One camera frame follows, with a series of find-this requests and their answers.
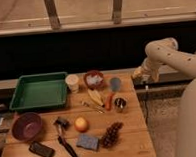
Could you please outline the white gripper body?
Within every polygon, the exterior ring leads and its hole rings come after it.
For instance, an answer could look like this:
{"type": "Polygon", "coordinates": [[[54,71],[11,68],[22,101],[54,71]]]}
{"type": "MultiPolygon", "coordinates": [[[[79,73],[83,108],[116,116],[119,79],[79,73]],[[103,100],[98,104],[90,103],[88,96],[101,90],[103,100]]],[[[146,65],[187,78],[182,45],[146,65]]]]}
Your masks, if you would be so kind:
{"type": "Polygon", "coordinates": [[[145,58],[143,63],[131,74],[133,79],[143,77],[144,75],[151,76],[153,81],[156,83],[159,81],[159,68],[161,63],[154,61],[149,58],[145,58]]]}

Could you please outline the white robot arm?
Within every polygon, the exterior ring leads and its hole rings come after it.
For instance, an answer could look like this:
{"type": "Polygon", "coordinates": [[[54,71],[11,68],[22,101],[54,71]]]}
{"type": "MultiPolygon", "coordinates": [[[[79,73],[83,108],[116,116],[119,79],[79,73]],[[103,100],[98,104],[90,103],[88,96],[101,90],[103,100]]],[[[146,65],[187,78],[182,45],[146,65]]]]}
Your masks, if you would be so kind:
{"type": "Polygon", "coordinates": [[[156,83],[160,66],[166,64],[192,79],[184,89],[178,107],[174,157],[196,157],[196,54],[180,52],[178,48],[179,44],[173,37],[147,43],[146,57],[131,77],[149,75],[156,83]]]}

